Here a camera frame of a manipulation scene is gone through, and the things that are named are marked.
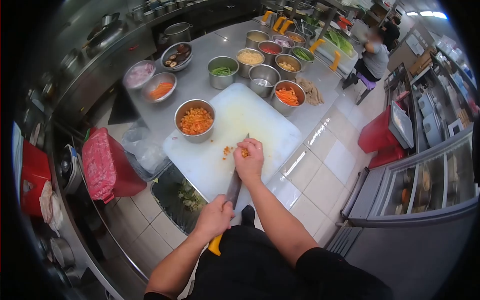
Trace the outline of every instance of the plastic bag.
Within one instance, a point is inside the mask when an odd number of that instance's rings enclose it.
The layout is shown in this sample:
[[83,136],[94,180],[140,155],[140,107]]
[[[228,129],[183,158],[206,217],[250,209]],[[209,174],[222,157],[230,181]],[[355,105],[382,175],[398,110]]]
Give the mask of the plastic bag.
[[135,155],[142,168],[151,174],[159,167],[167,155],[143,121],[135,122],[122,136],[123,148]]

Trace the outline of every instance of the white basket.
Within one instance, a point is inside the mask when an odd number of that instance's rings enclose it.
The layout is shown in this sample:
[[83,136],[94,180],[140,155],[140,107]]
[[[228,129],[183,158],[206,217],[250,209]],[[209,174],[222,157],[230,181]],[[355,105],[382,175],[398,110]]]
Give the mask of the white basket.
[[[315,39],[312,39],[310,44],[313,45],[313,43],[318,39],[318,36],[320,35],[321,28],[315,30]],[[352,55],[349,56],[345,52],[343,52],[339,47],[337,47],[334,43],[332,43],[328,38],[324,37],[323,40],[325,41],[324,43],[321,43],[320,46],[317,47],[315,51],[320,53],[321,55],[325,56],[327,59],[331,60],[333,62],[335,60],[335,51],[338,51],[340,53],[340,61],[338,62],[338,68],[344,72],[345,74],[350,74],[352,72],[353,67],[357,63],[359,59],[358,53],[353,50]]]

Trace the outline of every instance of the cutting board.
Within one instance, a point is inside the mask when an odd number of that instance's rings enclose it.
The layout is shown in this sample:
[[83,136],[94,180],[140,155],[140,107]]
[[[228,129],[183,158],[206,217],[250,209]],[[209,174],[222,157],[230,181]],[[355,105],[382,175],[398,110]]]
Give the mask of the cutting board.
[[[247,133],[262,142],[262,181],[267,183],[302,142],[300,130],[244,84],[231,84],[210,104],[216,120],[209,140],[193,144],[175,130],[163,142],[170,160],[208,202],[227,192],[235,168],[233,150],[227,156],[223,154],[226,146],[235,149]],[[250,200],[242,186],[235,214]]]

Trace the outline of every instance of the red bin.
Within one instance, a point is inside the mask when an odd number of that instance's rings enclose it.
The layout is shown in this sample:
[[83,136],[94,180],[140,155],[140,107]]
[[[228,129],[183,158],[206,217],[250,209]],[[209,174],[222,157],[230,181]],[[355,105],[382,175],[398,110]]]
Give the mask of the red bin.
[[400,143],[388,129],[388,122],[391,116],[390,105],[380,115],[363,127],[358,145],[365,153],[378,151],[389,146],[396,146]]
[[105,127],[96,130],[82,149],[85,180],[94,200],[108,203],[115,197],[135,196],[147,187]]

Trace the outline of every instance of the forearm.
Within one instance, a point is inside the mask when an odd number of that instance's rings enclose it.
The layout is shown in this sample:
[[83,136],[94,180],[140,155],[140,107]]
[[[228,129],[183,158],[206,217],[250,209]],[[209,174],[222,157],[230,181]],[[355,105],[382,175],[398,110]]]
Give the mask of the forearm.
[[208,243],[192,232],[183,243],[167,255],[153,270],[145,292],[157,292],[176,299],[188,284],[193,268]]
[[261,181],[249,183],[247,188],[265,233],[295,267],[298,258],[308,249],[318,247],[317,243]]

